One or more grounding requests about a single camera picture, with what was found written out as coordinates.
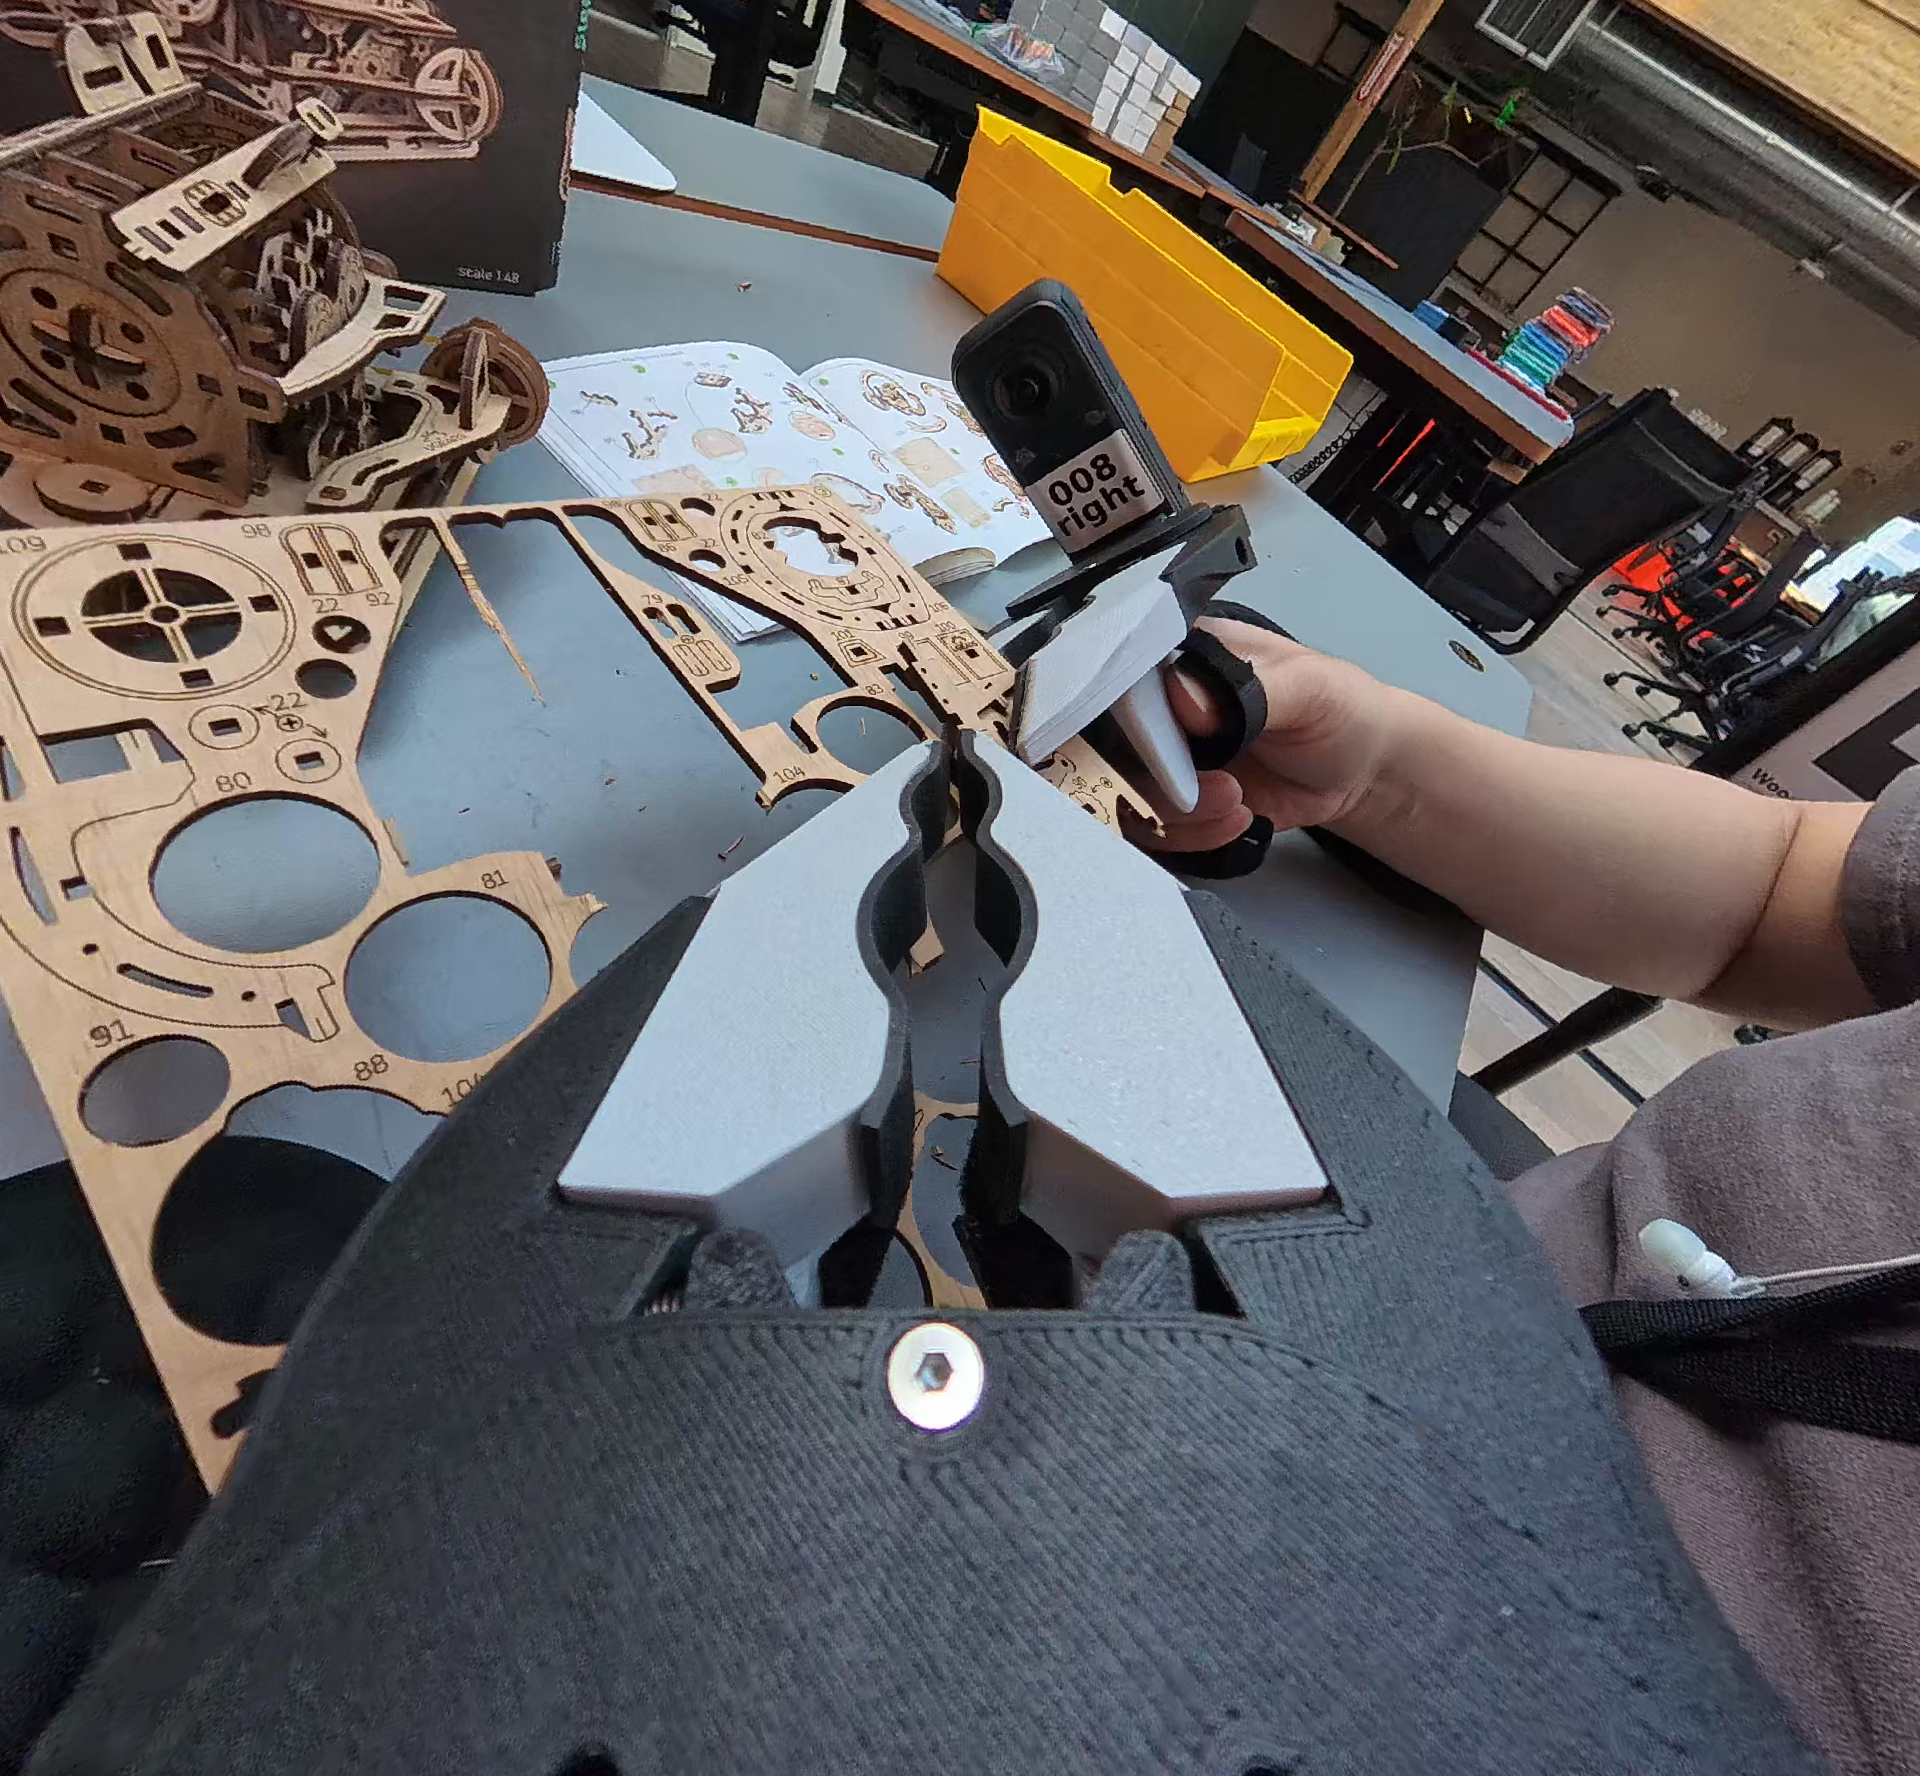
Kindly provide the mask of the long wooden desk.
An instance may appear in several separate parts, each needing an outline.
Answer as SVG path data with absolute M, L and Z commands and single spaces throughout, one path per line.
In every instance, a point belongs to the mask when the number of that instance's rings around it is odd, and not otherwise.
M 1054 88 L 1022 75 L 996 56 L 947 8 L 928 0 L 846 0 L 902 37 L 938 52 L 979 80 L 993 83 L 1009 100 L 1044 108 L 1093 151 L 1143 180 L 1184 199 L 1229 206 L 1227 232 L 1237 254 L 1262 259 L 1294 292 L 1328 313 L 1332 325 L 1354 341 L 1363 373 L 1383 391 L 1395 391 L 1410 406 L 1429 411 L 1434 423 L 1449 420 L 1501 461 L 1529 469 L 1548 463 L 1572 441 L 1572 423 L 1525 392 L 1474 352 L 1457 348 L 1422 325 L 1410 310 L 1386 300 L 1381 290 L 1332 266 L 1285 232 L 1283 223 L 1246 203 L 1222 178 L 1184 156 L 1154 160 L 1103 135 L 1093 112 Z

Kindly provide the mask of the black office chair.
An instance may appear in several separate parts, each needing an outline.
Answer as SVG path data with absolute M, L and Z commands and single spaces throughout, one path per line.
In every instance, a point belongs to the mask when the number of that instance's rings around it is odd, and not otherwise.
M 1745 492 L 1758 463 L 1652 388 L 1596 420 L 1440 548 L 1419 586 L 1507 655 L 1631 553 Z

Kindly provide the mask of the person's right forearm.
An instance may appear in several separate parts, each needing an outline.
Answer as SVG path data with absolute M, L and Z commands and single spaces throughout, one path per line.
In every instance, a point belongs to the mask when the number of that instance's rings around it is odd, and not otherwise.
M 1807 1030 L 1873 1008 L 1842 931 L 1864 819 L 1414 706 L 1348 829 L 1569 973 Z

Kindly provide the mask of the person's right hand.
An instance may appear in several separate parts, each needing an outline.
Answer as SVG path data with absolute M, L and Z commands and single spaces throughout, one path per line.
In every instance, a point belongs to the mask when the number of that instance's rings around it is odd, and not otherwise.
M 1414 874 L 1429 856 L 1419 803 L 1453 757 L 1458 716 L 1279 633 L 1219 617 L 1201 631 L 1253 670 L 1265 716 L 1248 720 L 1229 766 L 1201 774 L 1189 815 L 1165 810 L 1159 831 L 1132 823 L 1132 839 L 1150 852 L 1201 854 L 1265 819 L 1279 831 L 1326 829 Z

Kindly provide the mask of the white paper sheet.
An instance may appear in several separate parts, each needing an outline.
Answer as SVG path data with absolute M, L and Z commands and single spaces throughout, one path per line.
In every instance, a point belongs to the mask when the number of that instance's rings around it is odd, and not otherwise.
M 672 197 L 678 190 L 672 169 L 589 91 L 581 92 L 572 115 L 569 177 L 630 188 L 643 197 Z

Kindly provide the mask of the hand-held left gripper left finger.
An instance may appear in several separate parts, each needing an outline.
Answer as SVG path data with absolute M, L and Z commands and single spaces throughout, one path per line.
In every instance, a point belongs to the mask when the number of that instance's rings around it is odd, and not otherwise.
M 809 1303 L 875 1300 L 914 1177 L 905 988 L 948 785 L 924 740 L 697 907 L 560 1203 L 750 1233 Z

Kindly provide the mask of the laser-cut wooden parts sheet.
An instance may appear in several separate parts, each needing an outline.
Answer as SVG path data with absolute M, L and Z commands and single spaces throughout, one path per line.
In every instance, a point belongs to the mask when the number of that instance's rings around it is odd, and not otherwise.
M 157 1238 L 283 1090 L 438 1119 L 898 730 L 1009 740 L 1016 659 L 816 487 L 5 537 L 5 1003 L 186 1450 L 287 1328 Z

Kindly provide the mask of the metal ventilation duct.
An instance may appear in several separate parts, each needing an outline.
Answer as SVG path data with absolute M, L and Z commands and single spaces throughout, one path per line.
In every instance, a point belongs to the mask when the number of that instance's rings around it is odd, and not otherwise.
M 1596 0 L 1535 84 L 1540 115 L 1634 180 L 1748 229 L 1916 331 L 1912 169 L 1620 0 Z

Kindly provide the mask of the stack of colourful packets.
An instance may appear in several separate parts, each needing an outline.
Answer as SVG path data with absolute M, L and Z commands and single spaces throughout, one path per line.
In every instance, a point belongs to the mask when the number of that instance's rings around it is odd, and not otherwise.
M 1561 292 L 1504 342 L 1498 370 L 1546 396 L 1615 331 L 1615 315 L 1580 288 Z

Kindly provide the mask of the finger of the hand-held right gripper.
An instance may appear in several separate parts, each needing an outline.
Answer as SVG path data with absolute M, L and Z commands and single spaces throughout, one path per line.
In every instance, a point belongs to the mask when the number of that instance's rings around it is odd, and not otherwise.
M 1016 754 L 1042 765 L 1106 713 L 1149 773 L 1194 773 L 1166 673 L 1189 641 L 1173 559 L 1143 559 L 1099 583 L 1088 601 L 1020 662 Z

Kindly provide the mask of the person's grey shirt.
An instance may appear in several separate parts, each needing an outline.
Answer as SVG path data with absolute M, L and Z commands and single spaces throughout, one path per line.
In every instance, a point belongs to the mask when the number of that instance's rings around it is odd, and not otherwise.
M 1639 1249 L 1676 1221 L 1753 1276 L 1919 1242 L 1919 789 L 1895 778 L 1840 877 L 1867 1017 L 1714 1055 L 1620 1136 L 1508 1196 L 1578 1305 L 1676 1295 Z M 1919 1770 L 1919 1455 L 1782 1418 L 1702 1418 L 1613 1380 L 1722 1616 L 1837 1772 Z

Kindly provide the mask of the open instruction booklet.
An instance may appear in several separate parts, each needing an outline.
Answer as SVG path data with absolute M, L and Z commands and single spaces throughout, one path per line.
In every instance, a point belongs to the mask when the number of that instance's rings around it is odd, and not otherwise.
M 550 361 L 545 444 L 601 498 L 820 487 L 935 586 L 1046 542 L 948 379 L 834 356 L 793 370 L 740 341 Z

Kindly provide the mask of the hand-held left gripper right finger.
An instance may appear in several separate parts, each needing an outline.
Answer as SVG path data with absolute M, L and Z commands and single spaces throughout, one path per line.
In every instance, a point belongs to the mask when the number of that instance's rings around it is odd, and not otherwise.
M 1326 1205 L 1331 1177 L 1184 884 L 956 740 L 984 1006 L 956 1236 L 990 1307 L 1070 1307 L 1129 1234 Z

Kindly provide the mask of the dark model kit box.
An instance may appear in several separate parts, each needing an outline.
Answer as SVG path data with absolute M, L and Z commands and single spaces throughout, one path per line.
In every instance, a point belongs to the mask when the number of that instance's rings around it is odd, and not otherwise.
M 181 73 L 279 121 L 341 123 L 337 188 L 415 282 L 559 281 L 589 0 L 2 0 L 5 132 L 79 108 L 68 30 L 153 19 Z

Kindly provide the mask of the yellow plastic bin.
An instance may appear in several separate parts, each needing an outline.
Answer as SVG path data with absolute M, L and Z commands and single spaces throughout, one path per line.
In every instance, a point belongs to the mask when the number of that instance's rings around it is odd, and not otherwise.
M 1187 483 L 1302 452 L 1353 356 L 1109 166 L 981 108 L 938 277 L 990 315 L 1039 281 L 1086 309 Z

